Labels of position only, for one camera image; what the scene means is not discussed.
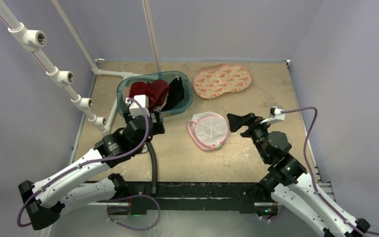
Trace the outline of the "dark red bra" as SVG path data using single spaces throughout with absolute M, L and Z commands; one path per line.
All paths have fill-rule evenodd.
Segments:
M 148 83 L 149 85 L 149 111 L 153 112 L 158 107 L 163 107 L 169 93 L 169 84 L 161 79 Z

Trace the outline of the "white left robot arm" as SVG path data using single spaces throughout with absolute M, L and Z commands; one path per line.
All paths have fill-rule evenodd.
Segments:
M 154 116 L 155 119 L 147 115 L 128 117 L 126 127 L 104 136 L 85 155 L 61 171 L 41 181 L 26 180 L 19 184 L 23 205 L 17 214 L 17 226 L 42 230 L 76 207 L 98 201 L 121 202 L 140 197 L 129 194 L 129 187 L 120 174 L 111 174 L 93 185 L 84 183 L 130 160 L 141 153 L 144 146 L 151 155 L 151 194 L 156 195 L 158 168 L 150 142 L 155 135 L 165 133 L 165 127 L 161 114 L 155 112 Z

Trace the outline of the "round pink white laundry bag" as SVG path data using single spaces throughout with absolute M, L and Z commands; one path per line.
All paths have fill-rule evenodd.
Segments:
M 215 112 L 194 114 L 187 123 L 187 131 L 193 142 L 204 151 L 215 151 L 225 142 L 229 125 Z

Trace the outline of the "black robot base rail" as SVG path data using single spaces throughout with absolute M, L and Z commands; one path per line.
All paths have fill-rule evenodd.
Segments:
M 152 182 L 128 181 L 126 185 L 108 199 L 108 203 L 123 203 L 136 215 L 160 209 L 237 211 L 268 218 L 285 210 L 258 183 L 158 182 L 155 193 Z

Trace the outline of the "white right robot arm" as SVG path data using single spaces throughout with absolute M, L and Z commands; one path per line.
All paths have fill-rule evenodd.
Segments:
M 264 201 L 273 200 L 301 218 L 320 237 L 366 237 L 371 227 L 364 218 L 356 218 L 341 208 L 323 189 L 308 169 L 290 154 L 292 145 L 280 131 L 269 132 L 271 124 L 283 121 L 287 111 L 273 107 L 267 118 L 254 113 L 227 114 L 232 133 L 246 126 L 241 137 L 251 138 L 261 159 L 269 165 L 268 174 L 246 190 Z

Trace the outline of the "dark red garment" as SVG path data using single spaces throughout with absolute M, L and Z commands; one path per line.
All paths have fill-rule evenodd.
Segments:
M 155 91 L 150 82 L 135 82 L 130 87 L 129 98 L 134 98 L 137 95 L 145 95 L 148 98 L 154 98 Z

